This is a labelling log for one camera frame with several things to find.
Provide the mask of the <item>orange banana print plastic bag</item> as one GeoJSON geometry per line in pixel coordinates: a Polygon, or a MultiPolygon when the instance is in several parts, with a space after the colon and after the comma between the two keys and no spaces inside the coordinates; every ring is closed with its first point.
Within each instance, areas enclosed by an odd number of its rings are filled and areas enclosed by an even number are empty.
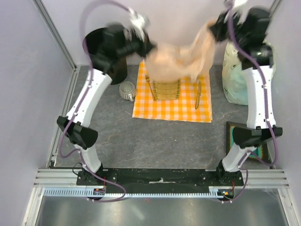
{"type": "Polygon", "coordinates": [[[189,77],[196,82],[198,76],[208,73],[213,65],[216,41],[208,21],[201,27],[189,46],[175,46],[159,43],[144,60],[146,71],[151,80],[159,83],[172,83],[189,77]]]}

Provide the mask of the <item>black plastic trash bin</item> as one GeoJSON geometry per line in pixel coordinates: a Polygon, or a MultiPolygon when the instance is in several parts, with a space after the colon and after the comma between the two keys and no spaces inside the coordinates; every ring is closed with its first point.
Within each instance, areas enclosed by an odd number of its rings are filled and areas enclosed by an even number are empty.
{"type": "Polygon", "coordinates": [[[127,78],[127,58],[121,59],[109,58],[108,49],[103,50],[105,32],[108,27],[98,28],[87,34],[82,42],[86,44],[87,51],[94,69],[107,73],[111,79],[111,85],[117,85],[127,78]]]}

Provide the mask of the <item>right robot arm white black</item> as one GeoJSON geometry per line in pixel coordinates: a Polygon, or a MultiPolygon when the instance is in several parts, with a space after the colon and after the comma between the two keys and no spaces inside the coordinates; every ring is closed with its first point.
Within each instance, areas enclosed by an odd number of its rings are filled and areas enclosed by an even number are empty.
{"type": "Polygon", "coordinates": [[[270,11],[252,7],[243,22],[239,21],[240,17],[231,3],[209,27],[215,41],[230,40],[238,51],[248,95],[247,122],[233,129],[234,144],[216,168],[216,182],[223,186],[232,180],[232,172],[240,171],[241,165],[257,147],[269,141],[275,149],[275,159],[269,164],[273,166],[278,159],[277,137],[283,134],[282,127],[276,124],[272,107],[273,49],[265,41],[270,11]]]}

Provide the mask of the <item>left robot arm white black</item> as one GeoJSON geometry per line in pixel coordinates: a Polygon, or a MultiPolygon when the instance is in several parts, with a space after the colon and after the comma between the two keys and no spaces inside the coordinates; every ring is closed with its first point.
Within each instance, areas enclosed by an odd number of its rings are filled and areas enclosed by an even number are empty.
{"type": "Polygon", "coordinates": [[[95,147],[98,132],[89,127],[92,115],[107,87],[125,79],[122,70],[127,67],[126,57],[134,53],[146,57],[155,45],[150,42],[144,27],[132,25],[125,28],[114,23],[90,32],[84,38],[83,46],[87,48],[92,67],[73,107],[66,116],[57,118],[57,125],[63,133],[59,144],[63,144],[64,138],[69,139],[88,171],[87,180],[99,185],[103,173],[99,171],[102,163],[95,147]]]}

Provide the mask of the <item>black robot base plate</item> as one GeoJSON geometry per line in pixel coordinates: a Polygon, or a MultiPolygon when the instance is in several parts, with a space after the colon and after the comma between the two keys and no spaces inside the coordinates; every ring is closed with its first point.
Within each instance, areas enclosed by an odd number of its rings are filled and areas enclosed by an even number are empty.
{"type": "Polygon", "coordinates": [[[123,186],[126,192],[207,192],[210,186],[244,185],[240,171],[104,168],[96,175],[123,186]]]}

